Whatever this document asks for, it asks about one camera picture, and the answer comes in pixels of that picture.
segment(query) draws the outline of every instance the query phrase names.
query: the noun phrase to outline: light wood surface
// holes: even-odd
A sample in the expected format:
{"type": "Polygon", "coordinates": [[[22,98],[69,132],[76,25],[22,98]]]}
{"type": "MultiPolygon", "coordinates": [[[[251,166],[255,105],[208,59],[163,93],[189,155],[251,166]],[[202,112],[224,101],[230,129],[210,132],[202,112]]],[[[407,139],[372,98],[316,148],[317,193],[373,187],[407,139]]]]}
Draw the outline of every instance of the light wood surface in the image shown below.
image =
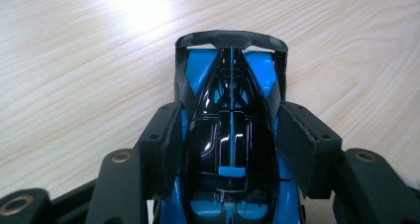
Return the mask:
{"type": "Polygon", "coordinates": [[[420,188],[420,0],[0,0],[0,196],[95,178],[173,100],[176,39],[214,29],[284,40],[287,100],[420,188]]]}

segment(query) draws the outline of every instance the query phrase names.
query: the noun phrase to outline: blue toy car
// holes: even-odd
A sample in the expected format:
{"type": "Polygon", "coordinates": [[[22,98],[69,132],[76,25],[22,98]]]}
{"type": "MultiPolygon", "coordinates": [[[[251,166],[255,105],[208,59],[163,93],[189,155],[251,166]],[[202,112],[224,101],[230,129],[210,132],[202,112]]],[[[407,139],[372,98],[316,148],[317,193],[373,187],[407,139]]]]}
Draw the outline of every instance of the blue toy car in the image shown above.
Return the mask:
{"type": "Polygon", "coordinates": [[[274,143],[286,44],[211,31],[175,46],[184,151],[171,196],[156,203],[160,223],[300,223],[299,190],[274,143]],[[215,49],[191,48],[206,44],[215,49]]]}

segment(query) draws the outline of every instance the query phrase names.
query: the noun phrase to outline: wood grain surface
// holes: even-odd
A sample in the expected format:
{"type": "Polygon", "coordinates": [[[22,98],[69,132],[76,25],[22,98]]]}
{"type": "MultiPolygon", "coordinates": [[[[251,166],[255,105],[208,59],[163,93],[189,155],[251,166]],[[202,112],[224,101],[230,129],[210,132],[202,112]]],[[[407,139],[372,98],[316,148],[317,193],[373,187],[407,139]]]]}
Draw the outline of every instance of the wood grain surface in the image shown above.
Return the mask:
{"type": "Polygon", "coordinates": [[[173,101],[176,39],[214,29],[284,40],[287,100],[420,188],[420,0],[0,0],[0,196],[95,178],[173,101]]]}

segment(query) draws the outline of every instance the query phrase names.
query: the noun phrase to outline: race car model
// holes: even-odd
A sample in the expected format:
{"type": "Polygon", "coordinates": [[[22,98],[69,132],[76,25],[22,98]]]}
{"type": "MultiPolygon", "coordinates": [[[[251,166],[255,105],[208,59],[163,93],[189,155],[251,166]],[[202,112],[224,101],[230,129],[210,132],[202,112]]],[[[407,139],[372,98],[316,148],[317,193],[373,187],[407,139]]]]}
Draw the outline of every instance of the race car model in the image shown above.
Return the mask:
{"type": "Polygon", "coordinates": [[[342,151],[340,136],[285,101],[283,41],[209,31],[175,47],[174,102],[137,144],[53,201],[39,188],[4,196],[0,223],[148,223],[147,200],[154,223],[303,223],[300,197],[333,190],[338,223],[420,223],[419,192],[384,158],[342,151]]]}

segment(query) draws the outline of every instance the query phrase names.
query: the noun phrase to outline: wooden table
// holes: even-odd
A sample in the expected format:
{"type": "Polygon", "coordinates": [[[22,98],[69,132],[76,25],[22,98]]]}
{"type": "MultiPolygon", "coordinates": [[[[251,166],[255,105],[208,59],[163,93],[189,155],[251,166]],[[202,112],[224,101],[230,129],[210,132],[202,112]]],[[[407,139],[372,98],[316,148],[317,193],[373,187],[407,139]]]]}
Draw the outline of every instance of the wooden table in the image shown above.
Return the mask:
{"type": "Polygon", "coordinates": [[[420,188],[420,0],[0,0],[0,196],[95,178],[173,100],[176,39],[214,29],[284,40],[287,100],[420,188]]]}

